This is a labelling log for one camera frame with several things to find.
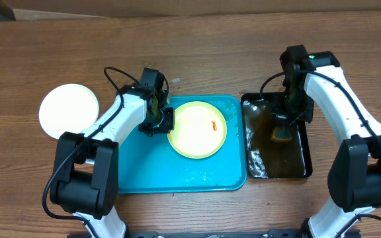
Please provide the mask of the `green yellow sponge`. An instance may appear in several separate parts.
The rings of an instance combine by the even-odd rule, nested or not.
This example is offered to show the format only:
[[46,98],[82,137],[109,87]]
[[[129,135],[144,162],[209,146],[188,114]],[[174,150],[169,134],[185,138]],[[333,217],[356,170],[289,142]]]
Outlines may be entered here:
[[288,126],[276,126],[272,130],[271,140],[275,142],[288,142],[292,140],[292,133]]

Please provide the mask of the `yellow plate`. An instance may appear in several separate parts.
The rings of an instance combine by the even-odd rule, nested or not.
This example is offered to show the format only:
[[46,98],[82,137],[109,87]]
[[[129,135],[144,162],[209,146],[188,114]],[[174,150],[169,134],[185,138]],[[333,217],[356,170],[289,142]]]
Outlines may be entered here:
[[227,132],[226,119],[215,106],[192,101],[175,109],[174,130],[167,139],[180,155],[204,159],[220,150]]

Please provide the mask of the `white plate with stain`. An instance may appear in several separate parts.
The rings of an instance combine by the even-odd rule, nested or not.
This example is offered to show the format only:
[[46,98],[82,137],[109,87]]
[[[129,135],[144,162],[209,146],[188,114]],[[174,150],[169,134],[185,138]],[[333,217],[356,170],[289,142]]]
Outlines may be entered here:
[[50,91],[38,113],[42,129],[58,139],[64,132],[79,133],[93,125],[99,116],[95,94],[79,84],[65,84]]

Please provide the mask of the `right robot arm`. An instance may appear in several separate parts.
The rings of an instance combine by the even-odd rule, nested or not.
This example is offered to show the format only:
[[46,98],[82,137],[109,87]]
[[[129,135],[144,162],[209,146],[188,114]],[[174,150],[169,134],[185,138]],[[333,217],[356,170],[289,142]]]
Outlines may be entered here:
[[304,220],[296,237],[360,237],[351,227],[381,208],[381,123],[362,105],[331,52],[309,54],[303,45],[288,47],[279,58],[284,92],[271,116],[279,127],[271,139],[290,140],[289,127],[311,122],[318,105],[333,130],[339,150],[327,176],[329,198]]

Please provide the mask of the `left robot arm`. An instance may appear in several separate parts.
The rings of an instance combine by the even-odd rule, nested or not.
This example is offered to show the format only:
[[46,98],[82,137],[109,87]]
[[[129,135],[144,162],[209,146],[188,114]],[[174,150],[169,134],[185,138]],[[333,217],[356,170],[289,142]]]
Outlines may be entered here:
[[42,195],[46,214],[80,221],[88,237],[125,237],[126,225],[114,207],[119,148],[134,128],[148,137],[173,130],[168,96],[166,77],[145,68],[132,85],[116,88],[113,105],[92,126],[78,134],[63,133]]

